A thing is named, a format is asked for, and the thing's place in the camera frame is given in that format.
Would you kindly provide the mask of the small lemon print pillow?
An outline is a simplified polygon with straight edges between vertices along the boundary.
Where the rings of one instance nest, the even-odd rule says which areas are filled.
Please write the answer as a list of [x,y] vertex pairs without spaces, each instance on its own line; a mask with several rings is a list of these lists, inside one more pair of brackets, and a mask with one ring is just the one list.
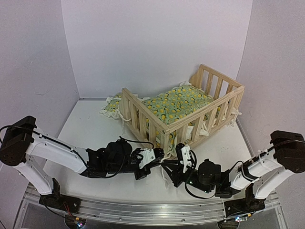
[[119,110],[122,93],[117,93],[114,97],[107,97],[106,105],[99,111],[100,114],[107,118],[121,119]]

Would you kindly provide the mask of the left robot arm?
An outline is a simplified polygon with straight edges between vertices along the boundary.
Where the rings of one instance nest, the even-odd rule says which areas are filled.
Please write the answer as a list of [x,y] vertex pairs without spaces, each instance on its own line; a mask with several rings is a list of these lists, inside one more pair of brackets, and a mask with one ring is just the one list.
[[3,126],[1,131],[5,131],[0,139],[1,162],[15,168],[36,188],[41,205],[54,209],[72,208],[76,212],[81,200],[62,194],[59,182],[43,170],[37,158],[87,178],[111,179],[118,174],[132,173],[140,180],[164,157],[163,149],[153,143],[150,148],[133,149],[131,141],[122,137],[97,150],[72,146],[38,128],[33,116]]

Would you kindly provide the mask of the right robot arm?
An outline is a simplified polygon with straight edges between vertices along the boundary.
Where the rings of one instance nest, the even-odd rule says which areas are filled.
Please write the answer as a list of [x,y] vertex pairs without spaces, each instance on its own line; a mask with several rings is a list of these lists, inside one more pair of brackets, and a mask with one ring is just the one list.
[[187,193],[197,197],[188,187],[224,199],[225,219],[238,219],[265,208],[269,194],[293,174],[305,171],[305,139],[299,133],[274,131],[271,146],[256,156],[237,161],[222,171],[221,165],[208,158],[197,163],[188,145],[176,146],[177,159],[164,160],[163,170],[175,187],[184,184]]

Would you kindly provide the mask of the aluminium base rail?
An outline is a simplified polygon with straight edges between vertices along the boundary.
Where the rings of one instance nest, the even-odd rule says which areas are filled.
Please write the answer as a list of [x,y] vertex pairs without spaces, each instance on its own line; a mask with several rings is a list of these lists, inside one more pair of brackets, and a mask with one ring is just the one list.
[[256,211],[246,220],[242,219],[241,213],[229,215],[223,200],[197,200],[182,204],[139,204],[84,198],[79,199],[76,203],[71,203],[68,208],[62,210],[45,207],[39,203],[39,200],[39,193],[33,185],[29,184],[15,219],[13,226],[15,229],[24,228],[26,220],[43,220],[60,215],[138,226],[202,225],[222,220],[228,222],[229,219],[234,219],[240,221],[241,227],[249,224],[256,229],[287,228],[282,206],[275,191],[264,202],[265,208]]

